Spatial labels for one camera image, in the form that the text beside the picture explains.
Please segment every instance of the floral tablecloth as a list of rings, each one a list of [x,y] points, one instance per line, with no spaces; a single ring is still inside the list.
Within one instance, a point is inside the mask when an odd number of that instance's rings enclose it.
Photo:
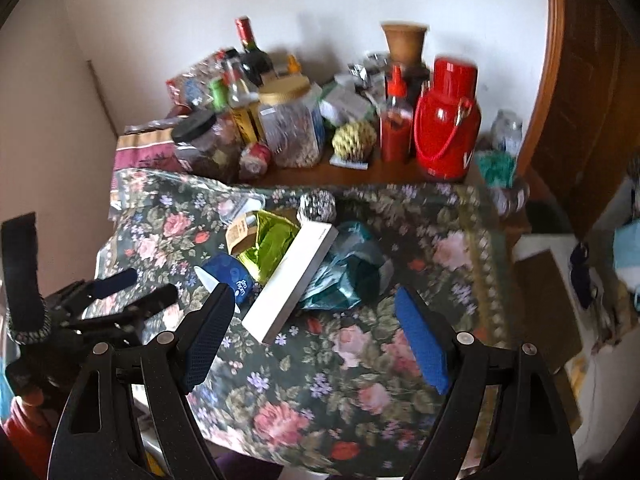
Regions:
[[[123,213],[100,251],[97,275],[135,267],[139,279],[95,303],[88,316],[175,284],[179,304],[149,320],[145,341],[202,306],[207,291],[193,268],[226,250],[219,214],[228,211],[233,192],[263,193],[266,207],[278,210],[297,207],[304,191],[230,188],[158,170],[122,170],[117,178]],[[443,397],[425,384],[394,315],[397,284],[414,286],[456,330],[508,346],[504,239],[487,229],[491,206],[473,187],[327,189],[336,197],[338,222],[359,220],[380,238],[394,263],[393,286],[376,304],[345,314],[297,312],[270,347],[235,317],[188,401],[204,437],[221,446],[319,472],[402,476]],[[479,424],[478,434],[485,427]]]

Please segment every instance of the white box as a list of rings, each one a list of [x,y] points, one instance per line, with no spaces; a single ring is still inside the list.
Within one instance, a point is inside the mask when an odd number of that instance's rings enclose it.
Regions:
[[[270,277],[242,325],[260,343],[270,345],[298,304],[311,278],[334,243],[331,224],[305,222]]]

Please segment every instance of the orange fabric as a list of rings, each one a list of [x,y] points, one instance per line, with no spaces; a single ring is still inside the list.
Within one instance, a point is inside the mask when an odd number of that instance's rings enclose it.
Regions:
[[[40,409],[16,397],[11,402],[11,415],[2,428],[29,468],[38,478],[47,480],[53,431]]]

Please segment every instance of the plastic jar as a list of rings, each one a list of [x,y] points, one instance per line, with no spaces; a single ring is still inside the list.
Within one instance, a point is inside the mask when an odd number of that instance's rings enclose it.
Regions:
[[[273,161],[281,168],[310,168],[322,157],[324,126],[318,92],[303,75],[260,88],[258,114]]]
[[[242,142],[229,113],[198,111],[178,124],[171,137],[175,156],[188,173],[226,184],[238,177]]]

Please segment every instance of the clear glass jar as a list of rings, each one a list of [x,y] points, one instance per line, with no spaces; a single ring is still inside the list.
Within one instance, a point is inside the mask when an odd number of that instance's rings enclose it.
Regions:
[[[492,147],[517,158],[522,145],[522,119],[510,110],[500,110],[491,127]]]
[[[281,168],[310,168],[322,157],[324,125],[319,92],[302,75],[260,88],[258,114],[273,161]]]
[[[228,112],[201,110],[171,132],[175,156],[190,174],[231,184],[238,178],[242,141]]]

